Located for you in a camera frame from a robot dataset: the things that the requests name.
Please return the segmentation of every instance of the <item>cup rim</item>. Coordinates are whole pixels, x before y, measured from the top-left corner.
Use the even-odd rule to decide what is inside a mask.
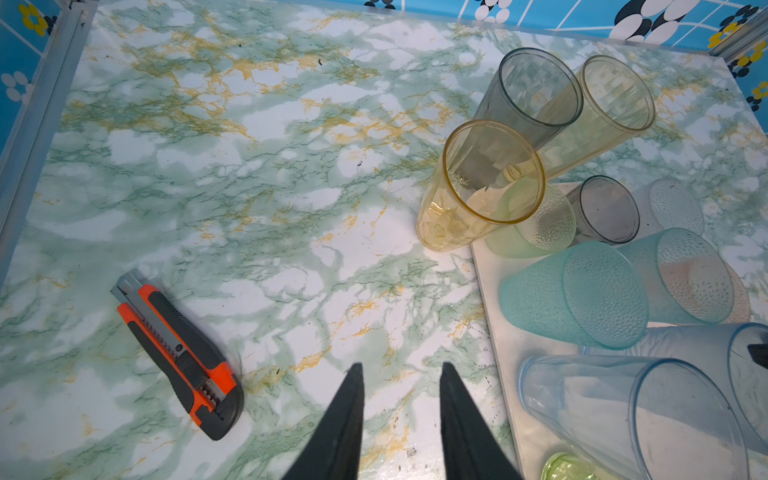
[[[632,204],[634,205],[634,211],[637,214],[637,225],[634,228],[634,232],[626,240],[617,241],[617,240],[613,240],[613,239],[610,239],[610,238],[606,238],[605,235],[603,235],[602,233],[598,232],[598,229],[596,229],[594,227],[592,222],[589,221],[587,216],[584,214],[584,208],[581,206],[581,192],[584,191],[584,186],[588,182],[590,182],[590,181],[592,181],[594,179],[598,179],[598,178],[601,178],[601,179],[604,179],[604,180],[609,180],[611,183],[613,183],[615,185],[618,185],[619,187],[624,189],[625,192],[627,192],[627,196],[629,197],[630,200],[632,200]],[[624,185],[622,185],[620,181],[616,180],[615,178],[611,178],[611,177],[609,177],[607,175],[592,175],[587,180],[584,180],[583,182],[581,182],[581,184],[577,188],[578,188],[578,192],[577,192],[577,194],[578,194],[578,202],[576,203],[576,206],[578,207],[578,210],[579,210],[579,216],[581,218],[583,218],[585,222],[587,222],[587,225],[589,226],[590,230],[592,230],[592,232],[595,235],[600,237],[600,239],[601,239],[600,241],[601,242],[610,243],[612,245],[624,245],[625,243],[630,243],[632,240],[634,240],[634,238],[637,236],[637,232],[640,231],[640,221],[641,221],[641,219],[640,219],[640,209],[637,208],[637,201],[635,201],[634,197],[632,196],[632,193]]]
[[[561,71],[565,74],[566,77],[568,77],[568,80],[571,81],[571,86],[576,92],[576,112],[574,112],[573,117],[562,123],[562,124],[548,124],[547,122],[536,120],[532,116],[526,114],[520,107],[517,106],[515,102],[512,101],[511,97],[509,96],[509,93],[507,92],[507,88],[504,86],[504,78],[502,78],[502,69],[504,67],[504,64],[512,57],[522,54],[528,54],[528,55],[537,55],[539,57],[545,58],[555,64],[558,68],[561,69]],[[568,125],[574,123],[580,116],[581,112],[584,110],[584,92],[582,91],[581,85],[579,85],[579,81],[576,78],[576,75],[574,75],[574,72],[571,71],[570,68],[559,58],[555,57],[553,54],[549,53],[548,51],[541,50],[539,48],[532,48],[532,47],[523,47],[523,48],[516,48],[515,50],[510,51],[506,55],[504,55],[504,58],[502,58],[502,61],[498,64],[498,70],[496,71],[496,78],[498,79],[498,84],[501,87],[502,94],[504,95],[504,99],[507,101],[509,106],[518,114],[521,118],[524,118],[526,121],[531,122],[534,125],[538,125],[539,127],[546,127],[546,128],[563,128],[567,127]]]
[[[628,258],[626,258],[620,251],[616,250],[615,248],[611,247],[610,245],[608,245],[607,243],[604,243],[604,242],[597,242],[597,241],[584,242],[584,243],[579,243],[578,245],[574,245],[573,247],[570,247],[570,248],[568,248],[566,250],[563,250],[564,252],[568,252],[568,255],[563,260],[563,265],[566,265],[568,263],[568,261],[571,259],[571,256],[574,254],[574,252],[576,252],[576,250],[584,249],[584,248],[587,247],[587,245],[592,245],[593,243],[595,244],[596,247],[604,245],[604,247],[599,247],[599,248],[605,250],[605,253],[608,254],[608,255],[613,255],[613,253],[608,253],[608,252],[617,253],[618,256],[624,261],[623,263],[627,264],[630,267],[630,270],[637,277],[637,282],[639,284],[639,287],[641,287],[643,289],[643,300],[645,302],[645,324],[644,324],[644,327],[643,327],[642,330],[640,330],[639,335],[637,336],[635,341],[633,341],[632,343],[629,343],[626,346],[609,346],[609,345],[606,345],[605,343],[601,342],[600,340],[594,338],[594,335],[590,334],[589,332],[587,332],[587,330],[584,329],[584,327],[581,325],[581,322],[579,321],[579,319],[576,317],[576,315],[574,315],[574,312],[571,309],[571,305],[568,302],[565,302],[565,309],[568,311],[568,315],[571,316],[571,319],[573,320],[573,323],[576,325],[576,327],[579,329],[579,331],[582,332],[584,334],[584,336],[586,336],[587,338],[589,338],[590,340],[592,340],[593,342],[598,344],[600,346],[600,348],[603,348],[603,349],[606,349],[606,350],[625,350],[625,349],[628,349],[628,348],[632,347],[641,338],[643,338],[643,335],[645,335],[645,332],[646,332],[646,330],[648,328],[648,320],[650,319],[650,307],[649,307],[649,304],[648,304],[647,295],[645,293],[645,287],[643,285],[643,280],[642,280],[642,278],[640,278],[640,274],[637,273],[637,271],[634,268],[634,265],[632,265],[632,262],[630,262]],[[561,271],[560,271],[560,289],[562,290],[563,293],[565,292],[565,273],[564,273],[564,269],[561,269]]]
[[[767,325],[763,325],[762,323],[757,323],[757,322],[747,322],[747,323],[741,323],[741,324],[739,324],[739,323],[731,323],[731,324],[729,324],[729,323],[721,323],[720,325],[724,325],[724,326],[727,326],[727,325],[738,325],[737,328],[733,329],[733,332],[730,334],[730,338],[728,339],[728,347],[727,347],[728,348],[728,355],[726,357],[726,359],[727,359],[726,365],[727,365],[727,368],[728,368],[728,383],[730,384],[731,389],[733,389],[733,399],[736,400],[736,407],[741,411],[741,415],[746,420],[746,424],[749,426],[751,433],[753,435],[755,435],[755,438],[757,439],[757,441],[761,445],[766,446],[766,445],[768,445],[768,439],[765,439],[757,431],[755,426],[752,425],[752,422],[750,421],[750,419],[748,419],[746,417],[746,411],[744,410],[744,407],[742,407],[742,405],[741,405],[741,400],[739,399],[739,396],[736,394],[736,389],[733,387],[733,375],[731,375],[731,368],[730,368],[730,359],[731,359],[730,350],[733,348],[733,342],[736,340],[736,337],[739,336],[739,334],[742,333],[744,330],[752,329],[752,328],[757,328],[757,329],[764,329],[764,330],[768,331],[768,326]]]
[[[499,130],[504,131],[506,134],[513,137],[515,140],[520,142],[524,148],[528,150],[528,153],[531,155],[531,160],[534,163],[534,168],[537,173],[537,180],[538,184],[541,186],[538,190],[536,199],[533,204],[533,208],[531,208],[531,211],[527,212],[525,215],[523,215],[520,218],[516,218],[514,220],[494,220],[490,217],[486,217],[485,215],[482,215],[476,211],[474,211],[469,205],[465,203],[465,201],[458,195],[458,192],[456,192],[455,188],[453,187],[453,184],[451,183],[451,179],[448,176],[448,163],[447,159],[445,158],[445,152],[448,150],[448,146],[451,144],[451,142],[455,139],[456,135],[458,135],[459,132],[466,130],[467,128],[475,127],[478,125],[485,125],[488,127],[494,127]],[[544,175],[544,166],[541,165],[541,159],[538,157],[538,153],[536,153],[536,150],[533,148],[533,146],[528,142],[528,140],[525,139],[522,135],[520,135],[517,131],[512,130],[510,127],[507,127],[504,124],[501,124],[497,121],[493,120],[470,120],[467,121],[451,132],[451,134],[448,136],[448,140],[445,141],[445,146],[442,149],[441,154],[441,163],[442,163],[442,175],[445,182],[448,184],[448,189],[451,192],[451,195],[458,201],[458,204],[464,207],[469,213],[472,215],[475,215],[477,218],[480,218],[486,222],[489,223],[495,223],[497,225],[514,225],[515,223],[520,223],[523,220],[526,220],[530,218],[531,215],[541,206],[541,202],[544,200],[544,191],[546,188],[546,179]]]
[[[594,63],[596,61],[606,61],[607,63],[613,64],[614,66],[619,67],[621,70],[624,70],[626,75],[632,80],[635,81],[636,84],[639,84],[641,88],[645,91],[645,103],[648,106],[649,115],[648,115],[648,121],[640,128],[632,128],[628,127],[626,125],[622,125],[613,118],[611,118],[610,115],[605,113],[602,108],[598,107],[598,103],[595,101],[594,97],[592,97],[592,93],[589,91],[589,86],[587,85],[587,79],[586,79],[586,70],[587,67],[591,63]],[[584,62],[584,65],[581,66],[581,69],[579,69],[578,72],[578,78],[581,82],[581,89],[584,91],[584,98],[589,102],[589,105],[594,109],[594,111],[605,120],[610,126],[617,128],[618,130],[625,131],[627,133],[631,134],[639,134],[642,131],[647,130],[650,128],[651,125],[654,124],[654,121],[656,120],[656,105],[654,103],[654,96],[650,93],[650,90],[648,89],[648,86],[645,84],[642,78],[640,78],[640,75],[636,74],[634,70],[630,68],[629,65],[625,64],[624,62],[617,60],[616,58],[609,57],[608,55],[595,55],[587,59],[586,62]]]
[[[629,398],[629,428],[630,428],[630,439],[632,441],[632,449],[634,450],[635,459],[637,461],[637,466],[639,466],[642,470],[642,472],[645,475],[645,478],[648,478],[650,480],[653,480],[653,476],[651,476],[650,472],[648,471],[647,464],[645,462],[645,457],[643,456],[643,450],[640,446],[640,438],[637,434],[637,400],[640,395],[640,390],[643,388],[643,383],[645,382],[645,379],[648,377],[648,375],[657,367],[662,366],[667,363],[673,363],[676,364],[679,367],[688,369],[690,372],[692,372],[694,375],[697,375],[699,377],[699,380],[702,382],[708,383],[711,388],[714,389],[715,392],[720,394],[720,399],[725,403],[725,405],[728,407],[727,411],[731,414],[732,422],[731,424],[734,425],[735,432],[738,434],[738,437],[741,439],[741,450],[743,450],[743,462],[742,466],[744,467],[744,471],[749,474],[749,462],[747,460],[746,455],[746,446],[744,445],[744,435],[741,432],[741,428],[739,427],[739,420],[736,417],[736,413],[733,411],[733,407],[728,402],[728,398],[726,398],[725,394],[722,390],[720,390],[720,387],[717,386],[717,384],[704,372],[702,372],[700,369],[698,369],[696,366],[679,359],[656,359],[654,362],[649,362],[643,369],[637,374],[634,380],[634,384],[632,385],[632,390],[630,391],[630,398]]]
[[[659,233],[654,233],[653,235],[649,235],[648,237],[645,237],[645,238],[656,237],[655,238],[655,245],[654,245],[654,259],[655,259],[655,261],[654,261],[654,268],[656,269],[655,273],[658,275],[659,280],[661,282],[661,285],[664,287],[664,291],[667,292],[667,295],[669,295],[669,297],[672,299],[672,301],[674,301],[675,304],[677,306],[679,306],[680,309],[683,312],[685,312],[686,315],[688,315],[691,319],[694,319],[694,320],[696,320],[698,322],[698,323],[696,323],[694,325],[719,325],[719,324],[725,322],[726,320],[728,320],[728,317],[730,316],[730,313],[728,313],[728,315],[726,315],[725,318],[720,319],[720,320],[718,320],[716,322],[707,322],[705,319],[702,319],[699,316],[696,316],[696,315],[692,314],[691,312],[688,311],[687,308],[685,308],[684,306],[680,305],[680,303],[677,302],[677,299],[674,297],[674,295],[672,295],[672,292],[670,291],[669,287],[667,286],[667,282],[664,281],[664,277],[661,275],[661,269],[659,268],[659,245],[661,244],[661,239],[663,239],[666,235],[669,235],[670,233],[677,232],[677,231],[681,231],[682,233],[685,233],[686,235],[690,234],[690,235],[693,235],[694,237],[698,237],[699,239],[701,239],[701,241],[704,242],[705,248],[707,250],[709,250],[710,253],[714,253],[714,256],[720,259],[720,262],[723,263],[723,266],[727,265],[726,261],[723,260],[723,258],[720,256],[720,252],[718,252],[717,249],[715,247],[713,247],[711,243],[707,242],[704,239],[704,237],[702,237],[701,235],[699,235],[696,232],[688,230],[687,228],[672,227],[672,228],[667,228],[666,230],[662,230]],[[728,272],[727,267],[726,267],[726,273],[728,273],[728,280],[730,280],[730,273]],[[733,290],[733,281],[732,280],[731,280],[731,290]],[[731,312],[733,312],[733,303],[735,301],[736,301],[736,295],[733,294],[733,295],[731,295],[731,301],[730,301],[730,311]]]

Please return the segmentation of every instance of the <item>plastic cup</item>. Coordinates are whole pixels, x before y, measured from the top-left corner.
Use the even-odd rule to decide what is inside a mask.
[[[725,263],[690,230],[670,228],[617,247],[643,278],[651,322],[721,323],[733,310]]]
[[[550,179],[646,131],[656,117],[648,87],[617,59],[591,57],[576,77],[584,92],[584,110],[539,150]]]
[[[648,329],[627,350],[587,348],[588,355],[651,356],[689,362],[717,385],[739,421],[744,444],[768,455],[768,369],[752,360],[749,345],[768,343],[760,323],[671,326]]]
[[[546,51],[517,48],[502,59],[475,120],[503,123],[538,149],[572,124],[583,106],[570,68]]]
[[[595,175],[568,194],[576,215],[574,244],[596,240],[610,245],[632,241],[640,214],[629,190],[616,180]]]
[[[494,121],[467,122],[445,142],[416,233],[430,250],[454,250],[529,218],[544,190],[541,162],[518,132]]]
[[[746,291],[746,287],[741,281],[739,274],[727,263],[725,264],[725,267],[728,269],[730,282],[733,284],[733,311],[723,323],[747,323],[752,317],[750,295]]]
[[[578,345],[626,349],[648,321],[643,282],[605,243],[581,243],[508,278],[499,303],[514,326]]]
[[[522,365],[526,411],[627,480],[746,480],[746,449],[723,393],[675,359],[541,356]]]
[[[541,471],[541,480],[600,480],[594,465],[570,453],[555,453]]]
[[[527,220],[494,230],[485,238],[500,257],[543,257],[568,248],[576,233],[571,203],[560,189],[547,184],[541,206]]]
[[[660,178],[635,191],[632,196],[637,202],[641,219],[637,238],[675,227],[688,229],[697,235],[704,233],[701,205],[679,181]]]

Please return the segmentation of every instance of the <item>marble pattern surface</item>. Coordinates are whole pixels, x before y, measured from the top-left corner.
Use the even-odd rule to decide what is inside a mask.
[[[104,1],[0,292],[0,477],[279,478],[354,362],[361,478],[444,477],[445,361],[512,457],[469,249],[425,250],[414,222],[442,142],[521,46],[647,80],[653,128],[563,180],[683,180],[765,323],[768,140],[719,59],[293,3]],[[223,440],[119,317],[109,289],[134,267],[240,374]]]

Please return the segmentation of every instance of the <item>knife handle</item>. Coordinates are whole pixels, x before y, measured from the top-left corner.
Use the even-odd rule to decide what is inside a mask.
[[[176,366],[174,360],[165,352],[162,346],[157,343],[154,336],[147,331],[147,327],[138,319],[136,313],[129,307],[127,303],[122,303],[118,307],[118,312],[123,317],[123,321],[128,325],[128,329],[134,334],[136,340],[139,341],[144,350],[147,351],[149,357],[160,370],[163,371],[168,380],[170,380],[170,386],[173,387],[176,397],[181,402],[181,405],[190,414],[192,420],[198,425],[201,425],[201,420],[198,418],[195,412],[198,412],[200,408],[207,407],[208,410],[213,409],[213,405],[201,395],[198,391],[192,388],[192,385],[181,374],[181,371]]]
[[[191,389],[195,395],[194,402],[190,408],[182,402],[184,408],[190,413],[195,423],[213,440],[222,438],[240,417],[244,405],[243,387],[238,383],[230,364],[227,362],[227,358],[192,322],[181,315],[176,310],[176,307],[168,301],[166,296],[154,286],[145,284],[137,292],[141,299],[176,335],[197,365],[204,371],[205,375],[224,394],[224,398],[214,408],[214,405],[193,387],[193,383],[178,368],[174,359],[159,344],[153,343],[155,348],[160,350],[160,354],[170,362],[170,368],[181,376],[184,385]],[[138,324],[139,327],[144,327],[141,322],[138,322]],[[154,338],[149,332],[145,331],[144,333],[149,335],[150,339]]]

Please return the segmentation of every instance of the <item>utility knife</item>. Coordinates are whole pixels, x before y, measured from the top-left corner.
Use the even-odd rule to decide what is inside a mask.
[[[181,405],[213,440],[224,437],[243,411],[243,387],[221,351],[136,270],[112,288],[118,312],[170,380]]]

